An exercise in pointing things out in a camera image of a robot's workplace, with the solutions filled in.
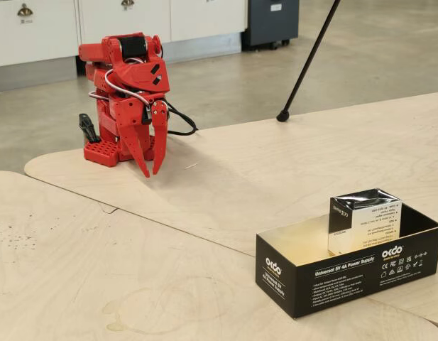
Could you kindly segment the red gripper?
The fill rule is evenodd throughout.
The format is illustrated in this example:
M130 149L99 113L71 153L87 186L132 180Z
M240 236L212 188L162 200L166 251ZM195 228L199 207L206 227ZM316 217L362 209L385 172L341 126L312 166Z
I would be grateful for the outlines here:
M146 125L154 128L153 175L163 164L168 135L168 73L161 58L112 58L109 69L111 111L133 159L144 176L150 172L143 152L149 143Z

